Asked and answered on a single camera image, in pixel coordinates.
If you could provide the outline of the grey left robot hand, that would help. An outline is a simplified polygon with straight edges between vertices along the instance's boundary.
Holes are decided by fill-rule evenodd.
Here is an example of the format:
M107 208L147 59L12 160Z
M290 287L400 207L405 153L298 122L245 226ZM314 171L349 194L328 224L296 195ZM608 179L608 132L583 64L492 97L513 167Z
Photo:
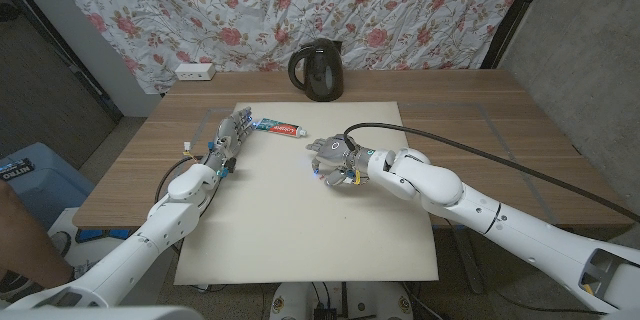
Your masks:
M226 163L237 157L242 144L254 130L250 107L242 108L224 118L214 136L213 147L200 163L214 171L222 170Z

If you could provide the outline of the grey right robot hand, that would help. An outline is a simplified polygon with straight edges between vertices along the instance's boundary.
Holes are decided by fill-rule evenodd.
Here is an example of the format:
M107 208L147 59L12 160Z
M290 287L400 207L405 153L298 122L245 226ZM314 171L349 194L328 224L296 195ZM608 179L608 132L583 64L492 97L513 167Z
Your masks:
M374 151L357 145L350 136L318 138L305 148L315 153L311 160L315 174L320 172L321 165L331 169L323 177L326 185L363 185L369 181L368 163Z

